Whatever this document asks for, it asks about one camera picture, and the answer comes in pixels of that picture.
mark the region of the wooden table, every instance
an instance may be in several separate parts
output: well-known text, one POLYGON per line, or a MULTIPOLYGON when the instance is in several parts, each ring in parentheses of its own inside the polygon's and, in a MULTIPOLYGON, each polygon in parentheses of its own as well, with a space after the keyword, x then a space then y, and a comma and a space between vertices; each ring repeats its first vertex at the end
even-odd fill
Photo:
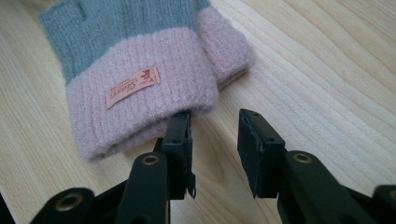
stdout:
MULTIPOLYGON (((18 223, 58 192, 99 194, 127 178, 155 141, 96 164, 74 144, 61 66, 37 13, 55 0, 0 2, 0 190, 18 223)), ((255 66, 192 124, 197 198, 173 223, 278 223, 254 200, 236 151, 238 110, 255 110, 288 150, 315 154, 344 185, 371 195, 396 184, 396 2, 213 0, 254 48, 255 66)))

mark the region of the glove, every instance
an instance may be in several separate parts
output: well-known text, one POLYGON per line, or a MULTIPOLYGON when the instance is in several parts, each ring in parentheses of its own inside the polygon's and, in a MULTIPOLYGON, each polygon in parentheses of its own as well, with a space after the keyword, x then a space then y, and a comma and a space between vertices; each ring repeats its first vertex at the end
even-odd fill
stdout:
POLYGON ((64 0, 39 16, 63 65, 83 160, 163 136, 176 112, 201 116, 216 105, 195 6, 192 0, 64 0), (132 86, 142 88, 131 94, 132 86))
POLYGON ((198 36, 222 89, 253 66, 253 50, 208 0, 196 0, 196 10, 198 36))

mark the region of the logo on label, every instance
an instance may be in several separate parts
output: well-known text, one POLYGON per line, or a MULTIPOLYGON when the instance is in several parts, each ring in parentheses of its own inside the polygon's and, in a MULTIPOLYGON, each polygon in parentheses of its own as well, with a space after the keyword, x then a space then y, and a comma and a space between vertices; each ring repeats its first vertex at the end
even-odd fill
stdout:
POLYGON ((160 83, 160 75, 156 67, 134 73, 106 93, 107 109, 136 91, 160 83))

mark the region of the light wood surface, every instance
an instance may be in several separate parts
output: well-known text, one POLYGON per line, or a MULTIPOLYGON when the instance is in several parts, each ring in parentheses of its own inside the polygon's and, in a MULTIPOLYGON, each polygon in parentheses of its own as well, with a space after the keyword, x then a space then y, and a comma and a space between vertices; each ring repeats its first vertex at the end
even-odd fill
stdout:
MULTIPOLYGON (((96 164, 74 145, 64 78, 37 13, 55 0, 0 1, 0 190, 18 223, 58 192, 99 194, 127 178, 155 141, 96 164)), ((213 0, 256 54, 249 73, 193 121, 197 198, 173 223, 278 223, 276 200, 252 198, 236 152, 238 110, 261 113, 288 150, 319 157, 371 195, 396 184, 396 2, 213 0)))

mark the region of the fabric label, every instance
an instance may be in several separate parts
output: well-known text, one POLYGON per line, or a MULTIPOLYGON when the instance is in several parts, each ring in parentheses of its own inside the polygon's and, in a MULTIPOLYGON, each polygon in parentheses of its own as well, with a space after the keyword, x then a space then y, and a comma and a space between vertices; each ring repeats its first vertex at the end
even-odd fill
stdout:
POLYGON ((160 83, 160 75, 156 67, 134 73, 106 93, 107 109, 136 91, 160 83))

